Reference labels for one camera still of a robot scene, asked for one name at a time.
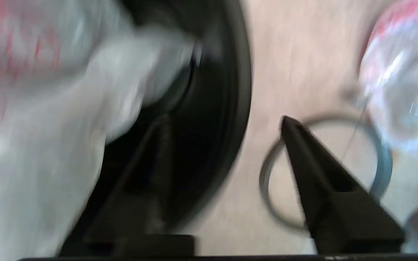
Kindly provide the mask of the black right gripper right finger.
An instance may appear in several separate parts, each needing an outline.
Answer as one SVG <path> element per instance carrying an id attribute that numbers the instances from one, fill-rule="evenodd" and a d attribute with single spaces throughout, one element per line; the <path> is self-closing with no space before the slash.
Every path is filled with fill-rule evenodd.
<path id="1" fill-rule="evenodd" d="M 309 129 L 284 116 L 281 136 L 318 254 L 401 251 L 405 233 L 400 225 Z"/>

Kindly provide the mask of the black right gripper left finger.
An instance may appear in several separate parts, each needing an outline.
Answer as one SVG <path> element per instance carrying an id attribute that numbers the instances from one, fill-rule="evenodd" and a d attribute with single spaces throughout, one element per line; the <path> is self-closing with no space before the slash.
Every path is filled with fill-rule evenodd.
<path id="1" fill-rule="evenodd" d="M 167 232 L 175 139 L 169 115 L 158 117 L 131 148 L 105 157 L 85 211 L 61 256 L 194 256 L 192 236 Z"/>

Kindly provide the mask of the bottle-filled white orange trash bag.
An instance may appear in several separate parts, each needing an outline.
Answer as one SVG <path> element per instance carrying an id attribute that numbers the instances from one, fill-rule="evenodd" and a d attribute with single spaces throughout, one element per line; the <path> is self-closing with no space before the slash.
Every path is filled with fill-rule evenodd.
<path id="1" fill-rule="evenodd" d="M 395 0 L 378 17 L 359 83 L 382 141 L 418 153 L 418 0 Z"/>

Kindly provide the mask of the black round trash bin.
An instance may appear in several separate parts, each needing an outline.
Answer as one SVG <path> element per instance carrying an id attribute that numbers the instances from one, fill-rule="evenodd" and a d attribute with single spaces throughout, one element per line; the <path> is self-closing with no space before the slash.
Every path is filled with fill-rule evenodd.
<path id="1" fill-rule="evenodd" d="M 204 211 L 230 174 L 245 136 L 252 70 L 242 2 L 120 1 L 139 28 L 163 25 L 202 44 L 201 57 L 179 71 L 157 103 L 144 106 L 132 129 L 108 144 L 104 156 L 126 144 L 134 149 L 154 120 L 171 116 L 175 161 L 167 232 L 175 233 Z M 105 168 L 104 158 L 102 171 Z"/>

